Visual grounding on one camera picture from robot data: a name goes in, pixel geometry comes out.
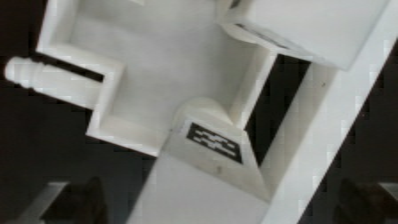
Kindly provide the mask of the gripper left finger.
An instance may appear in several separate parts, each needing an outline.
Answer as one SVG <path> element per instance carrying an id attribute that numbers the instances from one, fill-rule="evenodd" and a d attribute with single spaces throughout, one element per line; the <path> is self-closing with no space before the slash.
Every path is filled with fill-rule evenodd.
<path id="1" fill-rule="evenodd" d="M 14 224 L 108 224 L 100 178 L 85 184 L 50 182 Z"/>

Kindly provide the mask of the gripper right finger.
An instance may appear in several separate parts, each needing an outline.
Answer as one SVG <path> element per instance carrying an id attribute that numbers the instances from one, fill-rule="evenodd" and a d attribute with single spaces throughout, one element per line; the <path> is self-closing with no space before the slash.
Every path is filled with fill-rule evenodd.
<path id="1" fill-rule="evenodd" d="M 334 224 L 398 224 L 398 182 L 343 180 Z"/>

